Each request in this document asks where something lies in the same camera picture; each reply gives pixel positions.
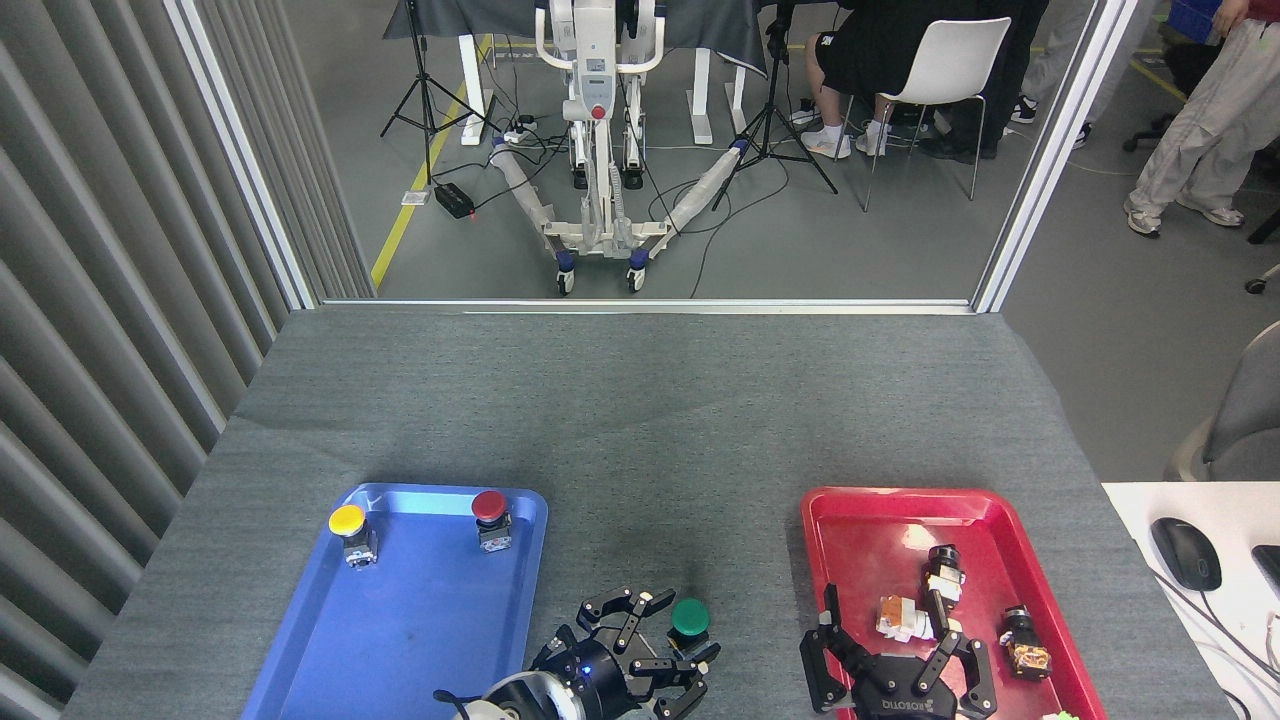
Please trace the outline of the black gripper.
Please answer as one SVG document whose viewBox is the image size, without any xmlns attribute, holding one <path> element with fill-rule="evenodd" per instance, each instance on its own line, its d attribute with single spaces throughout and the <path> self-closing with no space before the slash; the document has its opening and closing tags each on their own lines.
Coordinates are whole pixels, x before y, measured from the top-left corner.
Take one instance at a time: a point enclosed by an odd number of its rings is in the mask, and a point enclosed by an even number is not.
<svg viewBox="0 0 1280 720">
<path fill-rule="evenodd" d="M 628 660 L 628 680 L 625 676 L 625 653 L 639 623 L 673 600 L 673 588 L 653 594 L 628 585 L 584 600 L 577 624 L 590 634 L 579 639 L 570 626 L 559 626 L 527 669 L 549 673 L 573 691 L 585 719 L 618 719 L 637 708 L 655 719 L 682 719 L 707 693 L 705 674 L 721 652 L 718 642 L 673 657 Z M 603 626 L 618 612 L 627 616 L 621 628 Z"/>
<path fill-rule="evenodd" d="M 852 708 L 856 719 L 991 717 L 998 708 L 987 644 L 972 639 L 947 615 L 945 597 L 928 591 L 925 610 L 937 646 L 928 659 L 870 653 L 845 629 L 838 588 L 824 588 L 826 610 L 818 626 L 800 641 L 800 655 L 813 708 L 824 714 Z M 826 657 L 837 660 L 850 683 L 829 673 Z M 940 679 L 952 657 L 959 657 L 966 689 L 961 694 Z"/>
</svg>

